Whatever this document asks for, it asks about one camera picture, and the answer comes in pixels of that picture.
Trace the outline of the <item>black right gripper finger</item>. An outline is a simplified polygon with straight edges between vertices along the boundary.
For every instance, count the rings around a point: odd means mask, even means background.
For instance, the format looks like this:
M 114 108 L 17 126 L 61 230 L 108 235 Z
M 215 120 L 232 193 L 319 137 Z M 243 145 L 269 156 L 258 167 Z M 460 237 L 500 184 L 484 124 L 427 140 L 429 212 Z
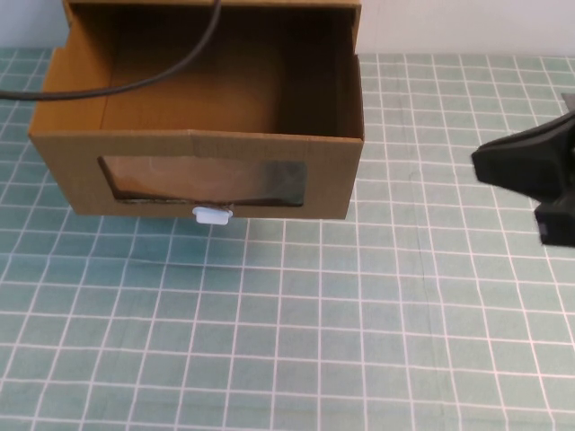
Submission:
M 574 113 L 480 145 L 477 180 L 552 203 L 574 190 Z
M 574 201 L 542 202 L 535 209 L 541 243 L 548 246 L 574 245 Z

